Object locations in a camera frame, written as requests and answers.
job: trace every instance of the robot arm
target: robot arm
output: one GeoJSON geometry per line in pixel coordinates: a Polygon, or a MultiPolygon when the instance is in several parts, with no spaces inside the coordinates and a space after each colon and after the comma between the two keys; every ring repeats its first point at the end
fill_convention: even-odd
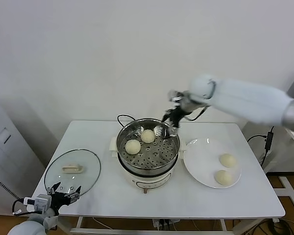
{"type": "Polygon", "coordinates": [[[184,116],[207,106],[257,124],[294,131],[294,99],[273,87],[204,75],[193,80],[188,91],[171,92],[170,100],[176,107],[166,112],[163,121],[169,118],[173,136],[184,116]]]}
{"type": "Polygon", "coordinates": [[[47,195],[39,194],[37,198],[18,199],[24,205],[33,205],[35,211],[20,213],[14,212],[15,202],[12,207],[13,215],[20,216],[35,213],[27,221],[15,226],[8,235],[46,235],[47,231],[56,227],[59,209],[63,205],[69,205],[79,199],[81,186],[75,192],[56,192],[60,182],[47,189],[47,195]]]}

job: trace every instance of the steamed bun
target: steamed bun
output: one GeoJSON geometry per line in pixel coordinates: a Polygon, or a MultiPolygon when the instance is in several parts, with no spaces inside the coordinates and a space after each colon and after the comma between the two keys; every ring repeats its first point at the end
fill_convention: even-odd
{"type": "Polygon", "coordinates": [[[219,158],[220,163],[227,167],[227,168],[231,168],[231,167],[235,167],[237,161],[235,159],[235,157],[231,154],[222,154],[219,158]]]}
{"type": "Polygon", "coordinates": [[[155,140],[155,134],[152,130],[144,130],[141,134],[141,139],[145,143],[151,143],[155,140]]]}
{"type": "Polygon", "coordinates": [[[128,154],[137,154],[141,150],[141,144],[137,140],[129,140],[125,144],[125,150],[128,154]]]}
{"type": "Polygon", "coordinates": [[[229,172],[227,172],[226,170],[218,170],[215,173],[215,180],[221,184],[221,185],[225,185],[225,186],[229,186],[231,184],[233,184],[233,179],[232,176],[229,172]]]}

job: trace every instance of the glass lid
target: glass lid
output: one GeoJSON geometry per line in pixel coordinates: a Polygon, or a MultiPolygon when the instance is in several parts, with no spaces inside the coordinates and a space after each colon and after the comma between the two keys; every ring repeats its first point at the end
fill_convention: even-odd
{"type": "Polygon", "coordinates": [[[100,160],[86,149],[75,149],[58,157],[45,174],[45,188],[61,182],[57,191],[71,193],[82,186],[83,195],[96,183],[100,175],[100,160]]]}

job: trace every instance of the white table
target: white table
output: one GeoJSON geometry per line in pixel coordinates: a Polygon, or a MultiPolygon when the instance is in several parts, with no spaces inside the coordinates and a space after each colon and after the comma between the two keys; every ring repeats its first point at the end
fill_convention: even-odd
{"type": "MultiPolygon", "coordinates": [[[[179,135],[185,142],[209,137],[232,146],[233,153],[242,166],[242,176],[236,185],[225,189],[204,186],[188,173],[182,160],[178,160],[172,178],[163,187],[150,190],[147,194],[143,194],[141,189],[133,187],[125,177],[122,177],[124,170],[118,159],[111,157],[110,140],[120,129],[121,126],[114,121],[70,123],[49,165],[61,154],[83,148],[98,155],[101,173],[96,184],[85,195],[70,206],[63,206],[60,209],[60,215],[253,219],[238,224],[234,229],[235,234],[245,232],[260,219],[285,215],[279,199],[236,124],[188,122],[181,123],[179,130],[179,135]]],[[[40,193],[46,193],[44,175],[33,197],[40,193]]],[[[80,230],[72,229],[71,232],[78,233],[80,230]]]]}

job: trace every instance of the white plate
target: white plate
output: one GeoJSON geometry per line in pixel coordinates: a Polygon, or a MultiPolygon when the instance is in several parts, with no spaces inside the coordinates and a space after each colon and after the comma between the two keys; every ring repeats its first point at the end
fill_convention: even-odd
{"type": "Polygon", "coordinates": [[[202,184],[212,188],[228,188],[235,185],[241,177],[242,169],[238,156],[231,153],[231,147],[212,138],[202,138],[189,142],[184,152],[184,164],[189,173],[202,184]],[[224,167],[219,157],[224,154],[232,154],[238,161],[233,168],[224,167]],[[215,180],[218,170],[227,170],[233,178],[233,184],[224,186],[215,180]]]}

